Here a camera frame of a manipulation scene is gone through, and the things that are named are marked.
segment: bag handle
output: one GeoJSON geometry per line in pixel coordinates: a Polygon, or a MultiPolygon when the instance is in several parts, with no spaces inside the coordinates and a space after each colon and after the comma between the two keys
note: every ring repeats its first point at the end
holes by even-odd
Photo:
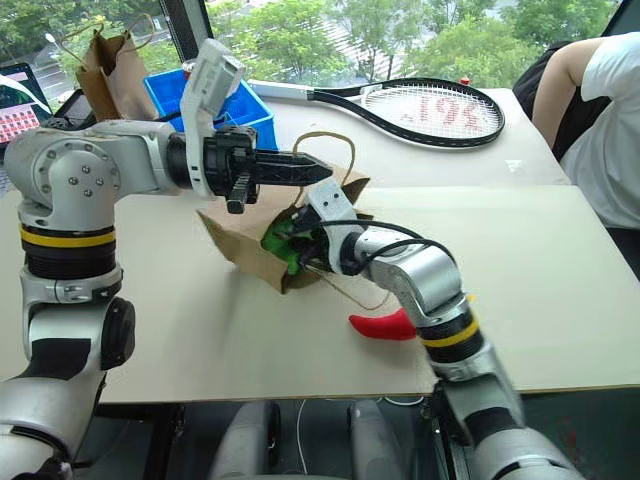
{"type": "Polygon", "coordinates": [[[82,66],[86,69],[87,68],[87,64],[84,63],[84,60],[82,60],[79,56],[77,56],[75,53],[73,53],[71,50],[69,50],[62,42],[64,42],[65,40],[68,40],[70,38],[75,37],[76,35],[80,35],[82,32],[84,32],[85,30],[88,30],[90,28],[96,27],[100,25],[100,30],[97,30],[93,36],[95,37],[96,35],[100,35],[102,33],[102,30],[104,30],[104,23],[103,22],[96,22],[96,23],[91,23],[85,27],[82,27],[78,30],[75,30],[71,33],[66,34],[65,36],[61,37],[60,40],[58,40],[58,47],[60,47],[60,50],[63,50],[65,52],[67,52],[69,55],[71,55],[73,58],[75,58],[76,60],[78,60],[82,66]]]}
{"type": "MultiPolygon", "coordinates": [[[[345,174],[344,178],[342,179],[342,183],[340,184],[341,187],[344,187],[344,185],[347,183],[347,179],[349,178],[349,175],[351,175],[351,172],[353,171],[353,166],[356,163],[356,146],[353,143],[353,140],[351,140],[349,137],[345,135],[340,135],[339,133],[328,132],[325,130],[316,130],[313,132],[303,133],[298,137],[298,139],[296,140],[296,143],[293,144],[293,152],[292,152],[293,155],[295,156],[298,153],[298,147],[300,146],[300,143],[303,140],[307,138],[313,138],[313,137],[333,137],[333,138],[337,138],[338,140],[347,142],[349,144],[349,147],[351,148],[351,161],[349,162],[349,169],[347,170],[347,173],[345,174]]],[[[302,198],[303,194],[304,194],[304,187],[300,187],[300,190],[298,191],[298,195],[296,196],[295,200],[291,204],[292,207],[296,206],[296,204],[298,203],[298,200],[302,198]]]]}
{"type": "Polygon", "coordinates": [[[127,28],[125,30],[125,35],[131,36],[131,30],[133,29],[133,27],[135,27],[138,23],[140,23],[140,20],[146,20],[149,25],[151,26],[151,35],[149,35],[149,37],[147,37],[147,39],[142,42],[141,45],[138,45],[137,47],[134,46],[133,48],[125,48],[123,50],[120,50],[116,57],[118,55],[120,55],[121,53],[126,53],[126,52],[135,52],[136,50],[140,50],[142,47],[147,46],[151,40],[153,40],[153,37],[156,34],[156,26],[153,24],[153,20],[151,19],[151,15],[149,15],[148,13],[141,13],[140,15],[138,15],[134,20],[133,23],[131,25],[129,25],[129,28],[127,28]]]}

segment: tennis racket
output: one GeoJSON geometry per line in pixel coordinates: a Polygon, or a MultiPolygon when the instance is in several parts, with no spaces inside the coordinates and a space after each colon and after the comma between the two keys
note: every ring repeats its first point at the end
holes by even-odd
{"type": "Polygon", "coordinates": [[[492,142],[504,115],[488,95],[455,82],[399,78],[345,88],[250,80],[261,96],[329,103],[345,108],[400,138],[438,147],[476,147],[492,142]],[[348,97],[359,96],[359,104],[348,97]]]}

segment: red logo on racket strings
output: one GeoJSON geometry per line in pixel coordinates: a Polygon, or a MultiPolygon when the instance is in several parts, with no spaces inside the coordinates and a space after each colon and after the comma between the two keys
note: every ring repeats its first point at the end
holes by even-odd
{"type": "Polygon", "coordinates": [[[427,95],[420,96],[420,120],[426,122],[429,119],[429,97],[427,95]]]}
{"type": "Polygon", "coordinates": [[[481,130],[480,125],[478,125],[478,117],[473,114],[473,111],[476,109],[476,106],[473,103],[470,103],[466,107],[462,109],[462,115],[466,118],[465,127],[470,128],[471,130],[481,130]]]}
{"type": "Polygon", "coordinates": [[[455,101],[451,100],[450,98],[444,97],[438,99],[438,101],[436,102],[436,109],[440,113],[445,114],[444,121],[442,123],[444,125],[451,125],[453,122],[455,122],[460,107],[455,101]]]}

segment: white cable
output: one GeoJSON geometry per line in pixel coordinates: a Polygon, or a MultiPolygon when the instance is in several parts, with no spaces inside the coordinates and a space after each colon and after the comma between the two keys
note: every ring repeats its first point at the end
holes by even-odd
{"type": "MultiPolygon", "coordinates": [[[[325,400],[327,402],[354,402],[355,401],[353,398],[325,398],[325,400]]],[[[376,403],[380,403],[382,400],[384,400],[384,397],[378,397],[376,398],[376,403]]]]}
{"type": "Polygon", "coordinates": [[[304,408],[307,399],[302,400],[300,404],[300,410],[298,410],[298,419],[296,420],[296,442],[298,443],[298,455],[300,455],[300,463],[302,463],[302,471],[305,475],[308,475],[307,462],[304,461],[304,455],[302,454],[302,442],[300,442],[300,417],[302,417],[302,409],[304,408]]]}
{"type": "Polygon", "coordinates": [[[398,407],[415,407],[416,405],[420,405],[422,402],[424,402],[424,397],[420,397],[418,400],[414,400],[413,402],[398,402],[396,400],[390,399],[389,397],[384,397],[384,401],[398,407]]]}

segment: laptop screen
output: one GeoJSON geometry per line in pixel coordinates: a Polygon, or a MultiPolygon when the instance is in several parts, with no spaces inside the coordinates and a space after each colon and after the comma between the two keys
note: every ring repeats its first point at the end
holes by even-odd
{"type": "Polygon", "coordinates": [[[0,67],[0,148],[40,126],[52,112],[26,63],[0,67]]]}

